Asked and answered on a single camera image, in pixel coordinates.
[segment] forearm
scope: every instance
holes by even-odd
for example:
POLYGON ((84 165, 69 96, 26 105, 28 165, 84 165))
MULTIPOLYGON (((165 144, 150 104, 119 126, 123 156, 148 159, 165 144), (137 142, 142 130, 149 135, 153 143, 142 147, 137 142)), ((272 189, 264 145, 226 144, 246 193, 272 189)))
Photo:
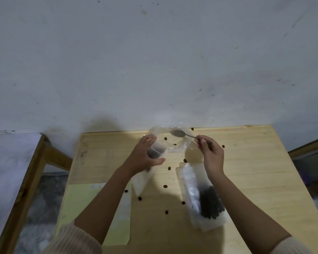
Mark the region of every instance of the forearm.
POLYGON ((91 203, 75 219, 75 226, 104 242, 124 189, 131 179, 126 167, 119 167, 91 203))
POLYGON ((254 205, 225 175, 212 178, 221 201, 250 251, 270 253, 290 234, 254 205))

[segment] wooden tabletop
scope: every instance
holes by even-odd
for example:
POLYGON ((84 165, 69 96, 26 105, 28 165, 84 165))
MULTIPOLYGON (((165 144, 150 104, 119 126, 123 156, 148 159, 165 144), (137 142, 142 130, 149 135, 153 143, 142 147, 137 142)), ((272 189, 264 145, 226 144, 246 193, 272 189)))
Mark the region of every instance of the wooden tabletop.
MULTIPOLYGON (((81 135, 67 184, 107 182, 146 132, 81 135)), ((318 253, 318 211, 271 126, 203 128, 194 133, 224 145, 225 174, 254 204, 318 253)), ((192 228, 187 206, 181 204, 176 167, 184 158, 202 162, 196 146, 164 157, 142 201, 132 191, 128 245, 104 247, 103 253, 250 253, 233 222, 206 233, 192 228)))

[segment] person's left hand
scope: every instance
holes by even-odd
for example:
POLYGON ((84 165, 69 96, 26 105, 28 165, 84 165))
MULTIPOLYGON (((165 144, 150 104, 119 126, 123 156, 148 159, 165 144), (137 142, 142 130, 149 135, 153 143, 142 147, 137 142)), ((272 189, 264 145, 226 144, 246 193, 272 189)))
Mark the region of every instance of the person's left hand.
POLYGON ((123 166, 131 172, 131 176, 144 171, 153 166, 161 165, 165 158, 153 159, 147 155, 147 149, 157 140, 152 134, 142 137, 139 143, 134 147, 130 156, 125 160, 123 166))

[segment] person's right hand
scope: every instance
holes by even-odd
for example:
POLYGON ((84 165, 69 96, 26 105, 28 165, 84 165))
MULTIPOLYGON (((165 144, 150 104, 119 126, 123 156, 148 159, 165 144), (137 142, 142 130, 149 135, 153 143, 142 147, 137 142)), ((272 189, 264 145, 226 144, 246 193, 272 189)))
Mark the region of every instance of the person's right hand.
POLYGON ((197 136, 195 139, 198 148, 204 154, 204 167, 209 180, 224 175, 224 149, 212 138, 205 135, 197 136))

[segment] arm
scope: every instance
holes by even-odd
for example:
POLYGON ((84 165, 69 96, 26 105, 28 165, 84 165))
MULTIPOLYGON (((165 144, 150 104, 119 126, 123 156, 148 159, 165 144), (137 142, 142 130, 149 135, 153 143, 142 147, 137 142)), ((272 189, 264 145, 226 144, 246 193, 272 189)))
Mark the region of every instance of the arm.
POLYGON ((282 240, 291 236, 282 226, 254 205, 224 174, 224 150, 212 138, 204 135, 195 140, 204 154, 204 166, 209 180, 219 194, 238 232, 250 251, 270 253, 282 240))
POLYGON ((151 159, 147 155, 147 149, 156 139, 157 137, 151 134, 141 138, 123 165, 114 172, 93 201, 75 219, 74 225, 100 244, 104 242, 128 181, 135 174, 149 167, 161 165, 165 161, 165 158, 151 159))

